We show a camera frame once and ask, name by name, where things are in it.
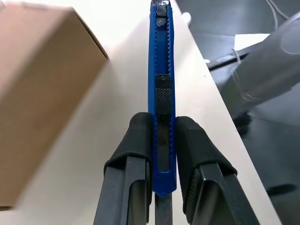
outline brown cardboard box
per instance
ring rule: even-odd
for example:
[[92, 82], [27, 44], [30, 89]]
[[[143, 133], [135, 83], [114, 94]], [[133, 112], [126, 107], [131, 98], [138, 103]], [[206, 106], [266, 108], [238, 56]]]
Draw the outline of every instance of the brown cardboard box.
[[106, 54], [71, 8], [0, 8], [0, 207], [15, 204]]

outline white table surface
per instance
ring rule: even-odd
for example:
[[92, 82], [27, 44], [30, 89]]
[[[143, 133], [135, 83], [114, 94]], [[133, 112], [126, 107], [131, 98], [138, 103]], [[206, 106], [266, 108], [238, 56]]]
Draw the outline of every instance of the white table surface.
[[[1, 225], [91, 225], [103, 166], [123, 138], [131, 117], [147, 111], [150, 1], [29, 0], [71, 5], [111, 58], [15, 210], [0, 212]], [[262, 225], [281, 224], [202, 55], [174, 10], [176, 113], [198, 122], [238, 170], [239, 181]], [[153, 205], [150, 225], [154, 225]], [[173, 224], [185, 225], [182, 197], [173, 193]]]

